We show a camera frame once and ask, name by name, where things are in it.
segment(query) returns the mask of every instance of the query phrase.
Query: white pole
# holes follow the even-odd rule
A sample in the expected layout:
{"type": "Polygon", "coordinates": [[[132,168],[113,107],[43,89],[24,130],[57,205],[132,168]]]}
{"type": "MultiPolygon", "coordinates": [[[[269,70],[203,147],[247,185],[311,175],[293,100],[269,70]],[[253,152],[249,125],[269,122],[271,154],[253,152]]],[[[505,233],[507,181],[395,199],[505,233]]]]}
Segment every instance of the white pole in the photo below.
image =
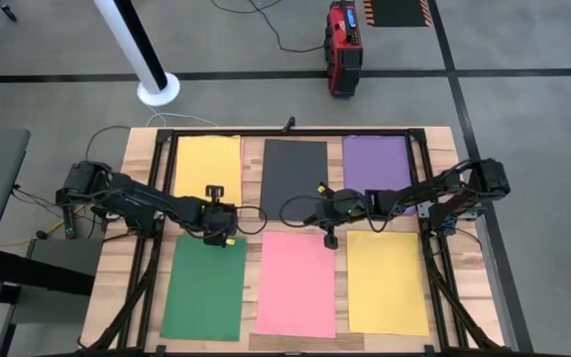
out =
{"type": "Polygon", "coordinates": [[[179,95],[179,80],[163,70],[131,0],[94,2],[140,79],[140,100],[151,106],[171,103],[179,95]]]}

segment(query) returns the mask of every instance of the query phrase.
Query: black mat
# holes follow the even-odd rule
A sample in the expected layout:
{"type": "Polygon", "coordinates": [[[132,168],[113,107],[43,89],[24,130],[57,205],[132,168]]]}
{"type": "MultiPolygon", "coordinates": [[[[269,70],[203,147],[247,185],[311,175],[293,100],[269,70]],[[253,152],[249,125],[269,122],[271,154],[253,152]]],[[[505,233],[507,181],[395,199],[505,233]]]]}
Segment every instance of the black mat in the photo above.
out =
{"type": "MultiPolygon", "coordinates": [[[[318,184],[328,182],[327,143],[266,140],[262,173],[261,207],[268,219],[278,220],[289,198],[320,197],[318,184]]],[[[302,221],[314,212],[312,199],[298,199],[284,210],[284,219],[302,221]]]]}
{"type": "Polygon", "coordinates": [[[364,0],[367,24],[373,27],[430,27],[426,0],[364,0]]]}

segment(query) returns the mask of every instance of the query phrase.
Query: yellow paper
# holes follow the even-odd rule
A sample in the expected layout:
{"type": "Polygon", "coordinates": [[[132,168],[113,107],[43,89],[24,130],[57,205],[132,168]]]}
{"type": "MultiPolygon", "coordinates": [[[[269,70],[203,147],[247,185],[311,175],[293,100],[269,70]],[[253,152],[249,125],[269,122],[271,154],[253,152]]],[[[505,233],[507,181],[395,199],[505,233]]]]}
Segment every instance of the yellow paper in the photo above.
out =
{"type": "Polygon", "coordinates": [[[427,336],[417,234],[347,232],[351,332],[427,336]]]}
{"type": "Polygon", "coordinates": [[[192,195],[210,200],[206,186],[224,186],[224,203],[242,205],[241,138],[180,137],[175,165],[176,196],[192,195]]]}

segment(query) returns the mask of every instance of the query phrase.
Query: pink paper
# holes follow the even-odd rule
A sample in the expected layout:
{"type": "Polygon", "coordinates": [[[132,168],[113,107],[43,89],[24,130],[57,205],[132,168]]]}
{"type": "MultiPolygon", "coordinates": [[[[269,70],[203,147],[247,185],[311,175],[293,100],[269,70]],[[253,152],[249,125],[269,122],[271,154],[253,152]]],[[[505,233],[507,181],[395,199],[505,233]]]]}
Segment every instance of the pink paper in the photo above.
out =
{"type": "Polygon", "coordinates": [[[334,251],[322,235],[264,233],[257,333],[336,337],[334,251]]]}

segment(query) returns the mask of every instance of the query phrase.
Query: wooden tabletop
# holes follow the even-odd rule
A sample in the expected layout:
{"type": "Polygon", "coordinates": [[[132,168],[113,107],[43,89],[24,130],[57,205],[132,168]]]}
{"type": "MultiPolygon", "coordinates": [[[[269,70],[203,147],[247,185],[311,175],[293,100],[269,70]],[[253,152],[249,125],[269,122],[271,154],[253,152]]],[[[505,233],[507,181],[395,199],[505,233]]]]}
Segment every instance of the wooden tabletop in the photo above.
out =
{"type": "MultiPolygon", "coordinates": [[[[231,135],[237,128],[229,128],[231,135]]],[[[378,129],[406,129],[406,127],[378,127],[378,129]]],[[[459,159],[453,142],[453,135],[448,127],[425,127],[428,152],[435,175],[457,164],[459,159]]],[[[121,172],[130,175],[132,179],[147,183],[149,169],[153,156],[156,128],[132,129],[127,143],[125,158],[121,172]]],[[[341,137],[282,137],[284,140],[325,141],[328,145],[329,185],[333,189],[343,188],[343,160],[341,137]]],[[[259,205],[265,137],[243,137],[243,204],[259,205]]],[[[423,166],[419,156],[419,148],[414,145],[418,176],[424,179],[423,166]]],[[[166,167],[167,152],[163,152],[163,164],[159,173],[157,188],[162,187],[163,172],[166,167]]],[[[257,213],[250,210],[240,218],[240,225],[247,231],[256,230],[261,224],[257,213]]],[[[155,351],[159,344],[167,346],[168,352],[243,352],[243,351],[366,351],[366,352],[421,352],[425,344],[438,348],[437,333],[432,313],[432,304],[427,285],[426,271],[422,263],[424,292],[429,318],[429,336],[399,336],[387,334],[350,333],[348,326],[347,306],[347,262],[346,262],[346,232],[347,230],[369,230],[367,222],[343,225],[336,229],[340,248],[336,251],[336,328],[335,339],[303,338],[261,335],[255,333],[257,319],[257,297],[259,289],[259,271],[262,255],[262,235],[248,236],[248,254],[246,258],[246,273],[244,282],[244,297],[242,306],[241,336],[239,342],[191,341],[172,340],[160,337],[160,329],[167,299],[167,289],[171,277],[174,245],[181,230],[176,224],[168,222],[165,225],[161,259],[158,269],[154,304],[147,337],[147,351],[155,351]]],[[[475,225],[461,222],[462,228],[477,235],[475,225]]],[[[278,221],[270,221],[265,231],[289,232],[288,228],[278,221]]],[[[386,228],[387,231],[418,232],[415,216],[402,216],[394,219],[386,228]]],[[[116,222],[110,225],[107,236],[118,235],[126,231],[124,223],[116,222]]],[[[297,233],[321,233],[318,228],[307,227],[295,229],[297,233]]],[[[476,322],[486,333],[498,343],[503,338],[491,294],[486,268],[478,243],[471,237],[457,234],[448,238],[451,259],[457,281],[460,300],[466,306],[476,322]]],[[[439,247],[432,242],[433,251],[439,247]]],[[[81,336],[84,345],[94,342],[109,325],[125,300],[131,263],[136,246],[136,237],[128,237],[105,244],[102,250],[96,281],[91,296],[85,326],[81,336]]],[[[151,242],[148,243],[143,269],[147,265],[151,242]]],[[[455,328],[452,312],[443,298],[448,336],[451,345],[456,344],[455,328]]],[[[136,344],[136,335],[141,313],[139,303],[133,314],[128,345],[136,344]]]]}

